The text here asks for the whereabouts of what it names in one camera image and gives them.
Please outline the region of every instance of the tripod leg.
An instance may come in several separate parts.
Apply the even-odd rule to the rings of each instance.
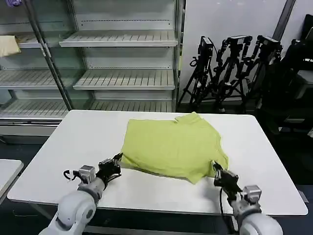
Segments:
[[[180,104],[182,102],[182,99],[184,98],[186,93],[189,92],[188,89],[189,89],[189,87],[190,87],[190,85],[192,83],[192,80],[195,78],[195,73],[196,73],[196,70],[194,70],[194,72],[192,73],[192,75],[191,75],[191,77],[190,77],[190,79],[189,79],[189,81],[187,83],[187,86],[183,89],[183,93],[182,93],[182,95],[181,95],[181,97],[179,99],[179,102],[178,102],[178,107],[180,106]]]

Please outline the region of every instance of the folded cloth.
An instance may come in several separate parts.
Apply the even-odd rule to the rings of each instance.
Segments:
[[[20,52],[15,36],[0,36],[0,57]]]
[[[196,113],[175,120],[129,120],[121,152],[126,164],[193,184],[215,176],[212,160],[228,168],[220,134]]]

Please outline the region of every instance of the black cable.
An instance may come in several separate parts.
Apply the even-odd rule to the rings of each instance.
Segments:
[[[226,216],[224,215],[224,210],[223,210],[223,202],[222,202],[222,192],[223,192],[223,189],[221,188],[220,190],[220,209],[221,209],[221,215],[222,215],[222,219],[228,229],[228,232],[229,233],[232,233],[232,228],[230,226],[230,224],[228,223],[227,219],[226,219]]]
[[[216,50],[216,47],[215,47],[213,41],[212,41],[209,37],[207,37],[207,38],[211,41],[211,43],[212,43],[212,45],[213,45],[213,47],[214,47],[215,53],[217,54],[217,50]]]

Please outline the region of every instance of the metal pole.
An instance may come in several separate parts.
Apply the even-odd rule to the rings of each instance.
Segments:
[[[277,41],[281,41],[281,39],[284,35],[284,32],[285,32],[286,26],[288,24],[288,20],[290,18],[290,15],[291,15],[291,12],[292,12],[292,9],[293,9],[295,2],[296,2],[296,0],[287,0],[286,1],[286,4],[285,4],[284,9],[282,11],[282,14],[281,14],[279,21],[277,23],[276,29],[274,31],[274,34],[272,37],[273,39],[275,39]]]

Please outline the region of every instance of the metal shelf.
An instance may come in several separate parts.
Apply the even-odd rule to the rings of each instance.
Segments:
[[[27,33],[13,33],[17,38],[18,45],[23,48],[41,48],[40,43],[33,32]],[[59,42],[65,38],[64,32],[47,32],[45,33],[45,40],[49,47],[59,47]]]
[[[173,30],[79,31],[60,42],[62,47],[175,47]]]
[[[64,86],[73,83],[71,74],[67,74],[69,77],[62,77]],[[57,90],[58,87],[50,70],[0,70],[0,89]]]
[[[76,90],[174,90],[173,70],[87,70]]]
[[[171,101],[145,100],[96,100],[90,110],[134,111],[134,112],[172,112]]]
[[[1,118],[62,118],[68,113],[63,100],[17,99],[0,109]]]

